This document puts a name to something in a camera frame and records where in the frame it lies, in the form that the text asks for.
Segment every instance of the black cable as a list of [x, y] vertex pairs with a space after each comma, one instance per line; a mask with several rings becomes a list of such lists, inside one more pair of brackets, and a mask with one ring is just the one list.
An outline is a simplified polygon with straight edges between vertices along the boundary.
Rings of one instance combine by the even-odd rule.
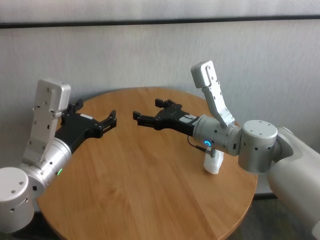
[[189, 135], [187, 136], [186, 139], [187, 139], [188, 143], [189, 143], [192, 147], [194, 147], [194, 148], [196, 148], [196, 149], [199, 149], [200, 151], [202, 151], [202, 152], [204, 152], [204, 153], [206, 153], [206, 154], [210, 154], [210, 152], [208, 152], [207, 149], [205, 149], [204, 147], [198, 146], [198, 145], [193, 145], [193, 144], [189, 141]]

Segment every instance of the blue indicator light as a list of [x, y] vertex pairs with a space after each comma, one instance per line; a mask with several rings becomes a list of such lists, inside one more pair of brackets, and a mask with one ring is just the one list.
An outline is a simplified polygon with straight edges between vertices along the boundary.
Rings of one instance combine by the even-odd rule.
[[207, 140], [204, 141], [204, 144], [205, 144], [205, 145], [208, 145], [209, 147], [211, 147], [211, 142], [209, 142], [209, 141], [207, 141]]

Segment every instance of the green indicator light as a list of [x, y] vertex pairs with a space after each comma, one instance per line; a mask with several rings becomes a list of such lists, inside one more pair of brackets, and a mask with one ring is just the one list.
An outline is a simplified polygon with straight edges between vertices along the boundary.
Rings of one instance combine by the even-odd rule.
[[61, 168], [61, 169], [58, 171], [58, 174], [57, 174], [57, 175], [59, 175], [59, 174], [62, 172], [62, 170], [63, 170], [63, 169]]

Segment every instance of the silver cylindrical joint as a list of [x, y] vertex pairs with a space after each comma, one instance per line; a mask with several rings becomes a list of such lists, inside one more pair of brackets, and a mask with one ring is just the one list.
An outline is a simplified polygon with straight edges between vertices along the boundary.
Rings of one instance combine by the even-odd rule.
[[269, 122], [250, 120], [241, 130], [238, 164], [250, 173], [269, 170], [278, 130]]
[[41, 168], [28, 162], [20, 164], [19, 168], [29, 176], [32, 197], [37, 198], [45, 191], [70, 158], [71, 150], [68, 145], [60, 139], [54, 138]]
[[202, 115], [194, 126], [193, 137], [209, 147], [236, 156], [239, 152], [237, 143], [240, 129], [235, 125], [222, 127], [215, 118]]
[[0, 232], [13, 233], [34, 216], [28, 175], [19, 168], [0, 169]]

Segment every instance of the wooden tabletop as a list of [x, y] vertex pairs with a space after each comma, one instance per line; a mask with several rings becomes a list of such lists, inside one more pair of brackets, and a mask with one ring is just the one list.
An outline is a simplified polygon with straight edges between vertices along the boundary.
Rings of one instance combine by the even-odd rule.
[[218, 175], [205, 155], [171, 129], [137, 126], [132, 112], [155, 116], [155, 98], [210, 116], [205, 100], [166, 88], [129, 88], [84, 103], [98, 121], [116, 110], [117, 127], [87, 139], [38, 198], [53, 229], [68, 240], [225, 239], [244, 217], [257, 177], [224, 155]]

